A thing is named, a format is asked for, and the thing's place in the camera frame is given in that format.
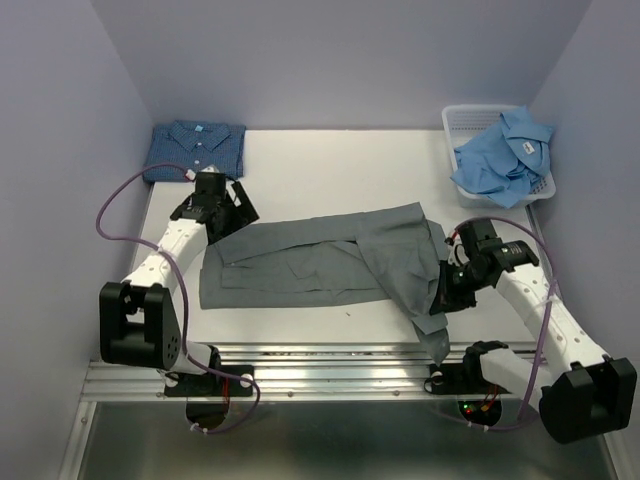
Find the grey long sleeve shirt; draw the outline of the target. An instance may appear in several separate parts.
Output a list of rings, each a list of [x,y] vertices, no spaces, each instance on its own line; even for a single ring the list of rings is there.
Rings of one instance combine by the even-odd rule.
[[[445,232],[420,204],[252,224],[207,247],[204,310],[329,307],[391,300],[435,363],[450,352],[448,322],[433,314]]]

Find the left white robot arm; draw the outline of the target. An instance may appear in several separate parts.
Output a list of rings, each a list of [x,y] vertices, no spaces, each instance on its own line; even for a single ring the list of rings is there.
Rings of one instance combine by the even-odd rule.
[[[193,191],[170,214],[144,261],[99,293],[100,355],[111,364],[186,378],[199,393],[225,392],[235,381],[244,395],[258,387],[250,367],[223,370],[214,346],[188,339],[190,305],[184,274],[207,247],[258,220],[242,184],[214,169],[186,171]]]

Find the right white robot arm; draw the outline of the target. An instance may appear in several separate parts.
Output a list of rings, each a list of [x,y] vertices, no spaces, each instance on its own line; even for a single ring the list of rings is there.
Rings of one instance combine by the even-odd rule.
[[[558,443],[625,429],[631,420],[638,375],[626,358],[614,358],[579,325],[524,241],[503,241],[493,218],[456,226],[445,242],[450,256],[440,265],[434,313],[477,304],[493,288],[519,315],[536,340],[532,360],[506,343],[477,341],[454,364],[433,364],[424,382],[433,395],[459,395],[459,420],[471,428],[498,430],[500,395],[520,399],[515,425],[540,419]]]

